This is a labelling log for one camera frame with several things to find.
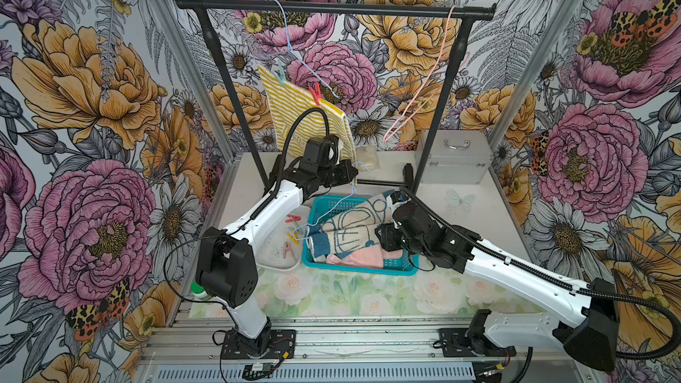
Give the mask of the teal plastic basket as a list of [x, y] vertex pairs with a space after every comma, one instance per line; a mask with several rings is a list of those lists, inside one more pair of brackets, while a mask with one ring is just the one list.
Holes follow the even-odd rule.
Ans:
[[[312, 209], [310, 211], [310, 217], [308, 223], [312, 223], [315, 218], [322, 215], [324, 211], [328, 211], [331, 208], [331, 203], [336, 200], [340, 200], [342, 196], [326, 195], [314, 200]], [[411, 259], [406, 251], [403, 250], [403, 257], [400, 260], [388, 261], [385, 263], [383, 269], [367, 269], [367, 268], [355, 268], [355, 267], [345, 267], [339, 265], [328, 265], [323, 263], [313, 262], [308, 247], [306, 246], [307, 236], [303, 237], [303, 263], [305, 266], [314, 269], [320, 269], [325, 271], [345, 271], [345, 272], [359, 272], [368, 274], [383, 274], [390, 276], [408, 277], [416, 273], [416, 265], [418, 260], [416, 258]]]

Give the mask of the pink towel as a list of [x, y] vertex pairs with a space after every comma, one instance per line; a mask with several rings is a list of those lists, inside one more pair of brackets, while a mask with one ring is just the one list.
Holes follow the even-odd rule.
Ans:
[[400, 260], [402, 256], [403, 250], [388, 252], [380, 245], [372, 245], [354, 250], [344, 257], [335, 254], [328, 255], [326, 263], [355, 268], [383, 269], [386, 261]]

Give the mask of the blue and beige towel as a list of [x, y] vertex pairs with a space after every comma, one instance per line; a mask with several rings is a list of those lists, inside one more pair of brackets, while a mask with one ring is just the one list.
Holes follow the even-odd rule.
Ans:
[[306, 246], [311, 259], [326, 263], [331, 254], [344, 257], [348, 253], [380, 245], [375, 229], [382, 223], [390, 223], [387, 199], [390, 193], [381, 193], [367, 199], [350, 198], [340, 204], [323, 223], [311, 227]]

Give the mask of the black clothes rack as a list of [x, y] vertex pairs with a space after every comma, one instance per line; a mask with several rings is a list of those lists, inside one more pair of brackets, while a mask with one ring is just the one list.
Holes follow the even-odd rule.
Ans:
[[250, 128], [246, 121], [245, 113], [237, 98], [237, 93], [226, 66], [225, 55], [222, 51], [222, 45], [219, 36], [209, 18], [209, 9], [218, 10], [239, 10], [239, 11], [267, 11], [273, 12], [275, 9], [280, 9], [283, 13], [286, 12], [300, 12], [300, 13], [326, 13], [326, 14], [356, 14], [356, 15], [376, 15], [376, 16], [397, 16], [397, 17], [424, 17], [424, 18], [445, 18], [450, 16], [461, 21], [457, 39], [450, 48], [450, 57], [448, 67], [445, 72], [443, 88], [437, 102], [436, 110], [434, 110], [433, 120], [427, 132], [427, 138], [420, 143], [421, 156], [418, 166], [413, 173], [404, 172], [404, 180], [402, 182], [393, 181], [377, 181], [361, 179], [361, 184], [382, 185], [382, 186], [406, 186], [413, 190], [420, 187], [422, 177], [427, 168], [428, 159], [436, 140], [436, 133], [439, 129], [440, 122], [443, 118], [445, 106], [450, 98], [452, 85], [456, 76], [459, 73], [459, 67], [463, 63], [467, 52], [468, 40], [472, 32], [473, 24], [478, 21], [492, 21], [497, 12], [497, 5], [490, 7], [480, 6], [465, 6], [465, 7], [423, 7], [423, 6], [408, 6], [408, 5], [372, 5], [372, 4], [347, 4], [347, 3], [315, 3], [315, 2], [285, 2], [278, 6], [278, 3], [262, 0], [174, 0], [177, 7], [183, 10], [193, 11], [200, 23], [201, 33], [207, 49], [210, 52], [211, 58], [216, 64], [216, 68], [221, 74], [221, 78], [232, 104], [235, 106], [237, 117], [239, 119], [239, 126], [244, 131], [249, 150], [252, 154], [256, 169], [259, 172], [262, 183], [266, 189], [271, 187], [269, 182], [269, 175], [264, 168], [264, 164], [260, 158], [259, 152], [255, 146]]

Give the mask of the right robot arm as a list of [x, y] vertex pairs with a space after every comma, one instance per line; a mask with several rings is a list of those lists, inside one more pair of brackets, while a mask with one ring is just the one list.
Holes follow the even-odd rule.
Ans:
[[519, 347], [551, 349], [593, 370], [615, 370], [615, 303], [586, 294], [589, 288], [613, 294], [605, 280], [586, 283], [544, 271], [472, 230], [446, 223], [414, 201], [392, 207], [390, 219], [375, 234], [388, 252], [421, 255], [436, 268], [491, 282], [542, 308], [538, 314], [515, 317], [480, 310], [463, 334], [446, 337], [447, 346], [459, 344], [477, 356], [513, 356]]

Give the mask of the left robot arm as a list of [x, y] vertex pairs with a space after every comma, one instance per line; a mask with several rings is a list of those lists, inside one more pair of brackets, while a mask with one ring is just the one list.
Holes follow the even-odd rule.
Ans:
[[253, 296], [258, 282], [255, 256], [285, 218], [321, 187], [352, 182], [358, 169], [349, 159], [323, 164], [299, 159], [279, 168], [275, 184], [244, 216], [200, 241], [195, 281], [229, 312], [232, 335], [260, 356], [270, 342], [271, 321]]

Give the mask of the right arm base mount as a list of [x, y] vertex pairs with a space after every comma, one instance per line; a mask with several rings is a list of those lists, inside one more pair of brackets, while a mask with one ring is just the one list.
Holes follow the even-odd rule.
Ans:
[[514, 357], [515, 347], [500, 348], [490, 342], [482, 333], [468, 335], [465, 328], [441, 328], [433, 349], [440, 349], [444, 357]]

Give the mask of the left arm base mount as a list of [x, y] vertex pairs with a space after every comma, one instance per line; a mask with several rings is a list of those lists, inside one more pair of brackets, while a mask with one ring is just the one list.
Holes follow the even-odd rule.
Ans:
[[293, 329], [264, 329], [256, 339], [249, 339], [236, 330], [230, 330], [223, 340], [222, 360], [279, 360], [288, 354], [294, 356], [297, 331]]

